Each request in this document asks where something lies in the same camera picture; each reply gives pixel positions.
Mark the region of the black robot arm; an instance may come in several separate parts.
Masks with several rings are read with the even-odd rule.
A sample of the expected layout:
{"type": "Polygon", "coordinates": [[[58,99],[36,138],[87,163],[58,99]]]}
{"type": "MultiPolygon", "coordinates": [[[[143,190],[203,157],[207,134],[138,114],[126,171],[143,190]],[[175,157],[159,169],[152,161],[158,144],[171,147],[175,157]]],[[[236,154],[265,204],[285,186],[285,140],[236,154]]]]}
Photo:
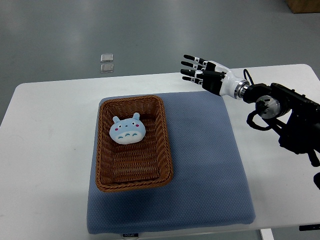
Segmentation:
{"type": "Polygon", "coordinates": [[[243,77],[214,61],[200,57],[184,56],[182,79],[202,86],[217,96],[230,96],[255,104],[246,123],[259,131],[274,130],[279,135],[279,145],[297,155],[307,154],[313,167],[320,160],[320,105],[305,95],[279,83],[255,84],[247,69],[243,77]]]}

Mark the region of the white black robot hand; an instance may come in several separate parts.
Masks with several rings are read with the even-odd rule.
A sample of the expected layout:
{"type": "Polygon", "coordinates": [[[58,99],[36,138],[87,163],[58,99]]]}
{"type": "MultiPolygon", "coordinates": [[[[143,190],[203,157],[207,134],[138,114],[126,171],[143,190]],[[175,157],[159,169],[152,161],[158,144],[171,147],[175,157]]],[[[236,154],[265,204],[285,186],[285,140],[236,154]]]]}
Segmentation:
{"type": "Polygon", "coordinates": [[[186,75],[182,77],[183,80],[195,84],[202,84],[203,89],[217,96],[242,98],[242,91],[247,85],[247,81],[244,78],[236,76],[231,69],[217,62],[207,61],[203,58],[188,54],[184,54],[183,57],[187,60],[194,61],[194,63],[181,61],[180,63],[183,66],[192,69],[203,69],[203,71],[181,69],[180,73],[186,75]]]}

